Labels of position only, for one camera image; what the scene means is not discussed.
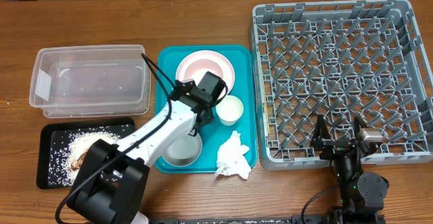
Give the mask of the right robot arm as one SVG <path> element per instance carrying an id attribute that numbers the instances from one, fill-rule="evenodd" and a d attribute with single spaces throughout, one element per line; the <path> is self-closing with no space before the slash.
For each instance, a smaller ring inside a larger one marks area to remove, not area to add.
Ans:
<path id="1" fill-rule="evenodd" d="M 318 197 L 333 189 L 340 192 L 341 205 L 333 206 L 313 220 L 315 223 L 385 223 L 378 211 L 384 208 L 389 181 L 383 176 L 365 172 L 361 159 L 372 155 L 381 146 L 379 130 L 368 127 L 360 116 L 353 121 L 353 137 L 333 140 L 323 115 L 317 117 L 311 147 L 319 150 L 319 158 L 327 160 L 337 184 L 313 196 L 302 208 L 300 218 L 306 223 L 305 210 Z"/>

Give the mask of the white paper cup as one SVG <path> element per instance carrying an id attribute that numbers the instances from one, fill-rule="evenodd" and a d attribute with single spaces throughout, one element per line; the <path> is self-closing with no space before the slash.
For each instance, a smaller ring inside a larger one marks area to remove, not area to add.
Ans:
<path id="1" fill-rule="evenodd" d="M 244 112 L 243 103 L 233 95 L 227 95 L 217 106 L 216 113 L 225 126 L 234 125 Z"/>

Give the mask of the rice and food scrap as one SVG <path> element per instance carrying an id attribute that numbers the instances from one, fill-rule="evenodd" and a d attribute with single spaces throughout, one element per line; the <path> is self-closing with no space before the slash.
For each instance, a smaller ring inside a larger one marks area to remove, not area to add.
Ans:
<path id="1" fill-rule="evenodd" d="M 134 130 L 132 124 L 123 124 L 53 132 L 47 167 L 47 186 L 49 188 L 70 187 L 74 183 L 87 150 L 93 143 L 99 139 L 107 143 L 115 143 Z"/>

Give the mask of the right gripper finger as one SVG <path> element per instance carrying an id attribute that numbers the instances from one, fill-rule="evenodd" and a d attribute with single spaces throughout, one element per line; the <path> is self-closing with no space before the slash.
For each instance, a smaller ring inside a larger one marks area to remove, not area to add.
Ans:
<path id="1" fill-rule="evenodd" d="M 356 115 L 353 121 L 354 136 L 356 139 L 362 139 L 361 129 L 367 128 L 366 122 L 360 115 Z"/>
<path id="2" fill-rule="evenodd" d="M 326 121 L 322 114 L 318 115 L 315 129 L 313 131 L 313 146 L 322 146 L 323 139 L 331 139 Z"/>

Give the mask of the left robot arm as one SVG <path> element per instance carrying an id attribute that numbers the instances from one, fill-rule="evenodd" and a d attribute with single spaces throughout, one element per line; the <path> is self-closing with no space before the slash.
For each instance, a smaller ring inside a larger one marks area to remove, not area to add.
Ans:
<path id="1" fill-rule="evenodd" d="M 176 140 L 213 123 L 212 109 L 227 90 L 211 72 L 199 83 L 176 81 L 153 119 L 116 143 L 91 145 L 61 205 L 90 223 L 149 223 L 139 209 L 151 166 Z"/>

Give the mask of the white napkin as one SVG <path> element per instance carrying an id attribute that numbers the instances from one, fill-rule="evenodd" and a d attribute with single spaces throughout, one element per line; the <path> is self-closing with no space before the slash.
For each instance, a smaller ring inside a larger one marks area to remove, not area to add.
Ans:
<path id="1" fill-rule="evenodd" d="M 241 143 L 241 134 L 233 131 L 229 139 L 219 147 L 214 175 L 216 177 L 219 175 L 226 177 L 238 175 L 243 180 L 247 180 L 251 173 L 251 167 L 245 154 L 249 150 L 248 146 Z"/>

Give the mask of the white bowl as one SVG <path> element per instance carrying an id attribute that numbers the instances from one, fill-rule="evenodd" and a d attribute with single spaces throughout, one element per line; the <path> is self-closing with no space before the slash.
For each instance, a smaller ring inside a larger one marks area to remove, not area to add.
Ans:
<path id="1" fill-rule="evenodd" d="M 177 139 L 163 153 L 162 158 L 172 166 L 188 166 L 195 162 L 202 151 L 202 138 L 186 135 Z"/>

